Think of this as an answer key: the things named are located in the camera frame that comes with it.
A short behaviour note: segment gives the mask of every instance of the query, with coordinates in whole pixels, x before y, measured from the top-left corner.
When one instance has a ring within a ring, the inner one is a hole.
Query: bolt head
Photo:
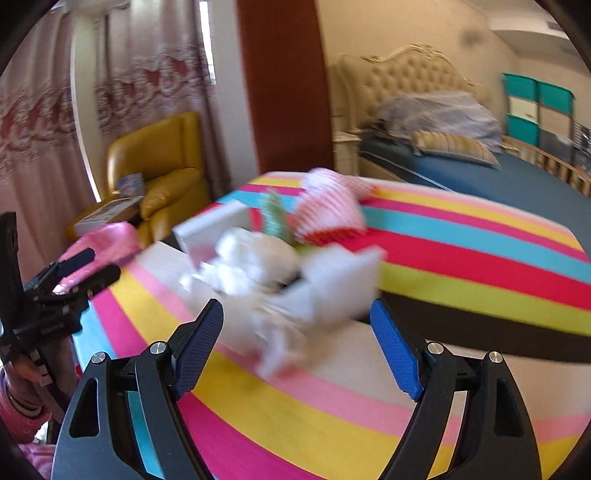
[[[95,353],[92,358],[90,359],[90,361],[92,363],[94,363],[95,365],[101,364],[102,362],[105,361],[105,359],[107,358],[107,354],[104,352],[98,352]]]
[[[150,345],[150,353],[153,353],[154,355],[159,355],[161,353],[164,353],[165,350],[166,350],[166,343],[164,343],[164,342],[156,342],[156,343],[153,343],[152,345]]]
[[[491,362],[494,364],[500,364],[503,361],[503,356],[499,352],[489,353],[488,358],[490,358]]]
[[[432,342],[427,345],[427,350],[429,350],[433,355],[441,355],[444,349],[442,344]]]

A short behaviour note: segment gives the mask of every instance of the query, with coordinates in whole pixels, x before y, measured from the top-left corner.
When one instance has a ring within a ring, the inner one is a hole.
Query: bed headboard
[[[363,127],[383,100],[399,93],[464,90],[486,106],[489,92],[466,78],[429,45],[409,45],[386,57],[340,53],[337,71],[347,95],[348,128]]]

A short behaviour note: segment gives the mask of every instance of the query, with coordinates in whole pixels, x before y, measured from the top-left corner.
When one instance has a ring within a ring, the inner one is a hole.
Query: striped pillow
[[[455,158],[501,169],[496,157],[478,140],[438,132],[413,132],[413,148],[420,154]]]

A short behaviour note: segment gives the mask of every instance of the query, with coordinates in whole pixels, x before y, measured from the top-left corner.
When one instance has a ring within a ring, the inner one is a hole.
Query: pink sleeve
[[[47,412],[31,419],[18,412],[8,399],[6,372],[0,368],[0,417],[17,443],[31,443],[41,425],[49,420],[50,413]]]
[[[6,373],[0,368],[0,417],[6,424],[12,438],[19,444],[25,457],[39,471],[43,478],[51,477],[54,445],[36,445],[33,442],[35,434],[47,420],[50,414],[44,413],[34,419],[25,417],[12,406],[6,391]]]

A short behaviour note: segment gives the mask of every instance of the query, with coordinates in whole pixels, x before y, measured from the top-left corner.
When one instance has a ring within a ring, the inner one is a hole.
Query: blanket
[[[405,93],[383,101],[372,126],[394,140],[409,141],[413,132],[428,131],[461,135],[501,152],[499,121],[472,95],[456,90]]]

